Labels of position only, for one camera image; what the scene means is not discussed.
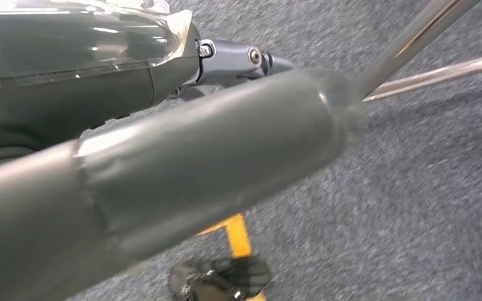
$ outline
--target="clear plastic cover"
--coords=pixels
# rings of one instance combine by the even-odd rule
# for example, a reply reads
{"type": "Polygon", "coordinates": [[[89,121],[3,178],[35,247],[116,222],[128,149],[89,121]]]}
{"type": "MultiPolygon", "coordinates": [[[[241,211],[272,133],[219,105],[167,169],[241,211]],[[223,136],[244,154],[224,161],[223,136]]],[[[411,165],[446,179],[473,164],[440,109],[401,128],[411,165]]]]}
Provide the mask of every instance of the clear plastic cover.
{"type": "Polygon", "coordinates": [[[148,68],[182,55],[191,13],[89,0],[0,0],[0,82],[31,85],[148,68]]]}

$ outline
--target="chrome bar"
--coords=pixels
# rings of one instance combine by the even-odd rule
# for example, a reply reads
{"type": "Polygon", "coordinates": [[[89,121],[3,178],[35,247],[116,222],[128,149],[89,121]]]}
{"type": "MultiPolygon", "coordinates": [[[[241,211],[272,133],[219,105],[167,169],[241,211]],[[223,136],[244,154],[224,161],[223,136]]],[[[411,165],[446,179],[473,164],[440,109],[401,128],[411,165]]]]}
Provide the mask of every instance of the chrome bar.
{"type": "Polygon", "coordinates": [[[431,0],[358,78],[364,97],[447,30],[479,0],[431,0]]]}
{"type": "Polygon", "coordinates": [[[381,85],[367,98],[365,98],[364,102],[370,102],[372,100],[378,100],[392,95],[408,92],[428,85],[433,85],[435,83],[451,80],[453,78],[470,75],[479,71],[482,71],[482,58],[420,73],[412,77],[394,80],[381,85]]]}

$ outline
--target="gray carpet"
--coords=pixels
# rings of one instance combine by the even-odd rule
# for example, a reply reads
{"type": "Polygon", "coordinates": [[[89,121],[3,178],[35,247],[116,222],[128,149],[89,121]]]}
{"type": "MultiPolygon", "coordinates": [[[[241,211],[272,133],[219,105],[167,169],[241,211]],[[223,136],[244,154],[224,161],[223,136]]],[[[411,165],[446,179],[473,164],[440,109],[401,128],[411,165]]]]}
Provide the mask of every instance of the gray carpet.
{"type": "MultiPolygon", "coordinates": [[[[205,38],[353,77],[426,2],[185,0],[171,9],[193,10],[205,38]]],[[[397,77],[481,55],[482,2],[397,77]]],[[[354,151],[246,213],[254,251],[275,275],[267,300],[482,300],[482,74],[368,109],[354,151]]],[[[72,300],[169,300],[171,265],[228,253],[220,231],[195,237],[72,300]]]]}

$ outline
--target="chrome pipe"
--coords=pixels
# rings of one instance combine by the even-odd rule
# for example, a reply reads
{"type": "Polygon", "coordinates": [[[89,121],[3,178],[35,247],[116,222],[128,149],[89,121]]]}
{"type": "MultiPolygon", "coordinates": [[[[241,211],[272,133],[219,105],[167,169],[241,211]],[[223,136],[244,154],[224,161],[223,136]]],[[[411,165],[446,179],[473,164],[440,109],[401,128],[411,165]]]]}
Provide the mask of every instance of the chrome pipe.
{"type": "Polygon", "coordinates": [[[370,102],[372,100],[378,100],[381,98],[444,82],[446,80],[452,80],[457,77],[470,75],[479,71],[482,71],[482,58],[465,61],[463,63],[457,63],[429,72],[420,73],[412,77],[406,77],[400,80],[394,80],[392,82],[384,83],[363,101],[370,102]]]}
{"type": "Polygon", "coordinates": [[[478,3],[479,0],[431,0],[359,76],[363,97],[369,96],[478,3]]]}

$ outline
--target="hex bolt head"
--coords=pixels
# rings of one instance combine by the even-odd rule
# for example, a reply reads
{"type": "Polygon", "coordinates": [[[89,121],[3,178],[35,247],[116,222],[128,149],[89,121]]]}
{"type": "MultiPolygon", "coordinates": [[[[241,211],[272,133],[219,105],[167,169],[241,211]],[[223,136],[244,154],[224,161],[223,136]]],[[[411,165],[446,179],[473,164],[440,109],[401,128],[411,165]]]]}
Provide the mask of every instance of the hex bolt head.
{"type": "Polygon", "coordinates": [[[209,45],[201,45],[198,47],[198,56],[207,58],[212,55],[212,48],[209,45]]]}
{"type": "Polygon", "coordinates": [[[261,60],[262,60],[262,55],[261,52],[255,48],[251,47],[249,49],[249,61],[251,64],[253,64],[256,67],[261,66],[261,60]]]}

